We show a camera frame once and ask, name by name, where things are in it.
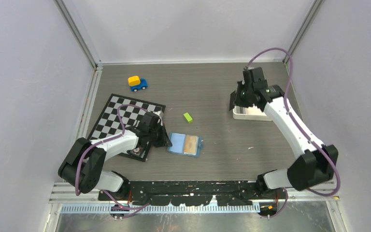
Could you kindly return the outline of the white plastic box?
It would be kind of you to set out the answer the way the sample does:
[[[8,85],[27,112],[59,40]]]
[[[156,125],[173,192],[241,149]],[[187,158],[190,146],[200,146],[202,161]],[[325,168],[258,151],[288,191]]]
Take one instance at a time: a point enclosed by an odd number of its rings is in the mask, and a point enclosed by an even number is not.
[[[255,106],[248,108],[235,106],[232,110],[232,116],[237,120],[272,121],[269,116]]]

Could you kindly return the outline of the blue card holder wallet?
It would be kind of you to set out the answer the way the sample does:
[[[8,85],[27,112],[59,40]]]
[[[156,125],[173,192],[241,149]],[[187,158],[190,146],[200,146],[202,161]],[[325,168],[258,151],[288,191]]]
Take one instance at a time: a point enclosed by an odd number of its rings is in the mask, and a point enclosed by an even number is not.
[[[169,139],[172,146],[169,146],[167,151],[172,154],[199,157],[203,149],[203,140],[200,136],[170,133]]]

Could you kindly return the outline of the gold credit card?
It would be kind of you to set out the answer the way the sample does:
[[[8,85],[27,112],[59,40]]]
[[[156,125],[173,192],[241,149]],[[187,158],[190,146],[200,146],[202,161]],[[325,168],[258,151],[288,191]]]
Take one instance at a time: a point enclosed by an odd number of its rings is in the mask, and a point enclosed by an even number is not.
[[[184,143],[184,153],[196,155],[198,149],[199,137],[195,135],[186,135]]]

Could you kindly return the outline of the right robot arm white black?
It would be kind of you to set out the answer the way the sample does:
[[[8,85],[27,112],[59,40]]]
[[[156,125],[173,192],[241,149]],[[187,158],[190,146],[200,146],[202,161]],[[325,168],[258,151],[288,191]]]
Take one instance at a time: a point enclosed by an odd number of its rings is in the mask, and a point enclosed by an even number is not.
[[[278,85],[268,85],[261,67],[245,68],[243,80],[230,95],[229,110],[248,107],[258,108],[275,123],[295,156],[290,167],[257,176],[260,197],[269,198],[279,188],[301,191],[333,179],[337,173],[337,148],[324,144],[306,127],[284,91]]]

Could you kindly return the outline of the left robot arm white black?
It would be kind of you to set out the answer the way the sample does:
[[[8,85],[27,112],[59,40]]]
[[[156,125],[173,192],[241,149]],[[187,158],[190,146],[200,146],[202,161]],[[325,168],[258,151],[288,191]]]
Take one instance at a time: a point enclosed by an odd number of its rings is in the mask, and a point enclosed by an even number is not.
[[[58,169],[58,176],[75,187],[78,195],[93,189],[108,191],[117,200],[128,196],[128,179],[116,171],[105,171],[105,161],[119,155],[141,156],[150,147],[172,143],[161,117],[162,111],[147,111],[139,123],[121,134],[100,140],[77,139]]]

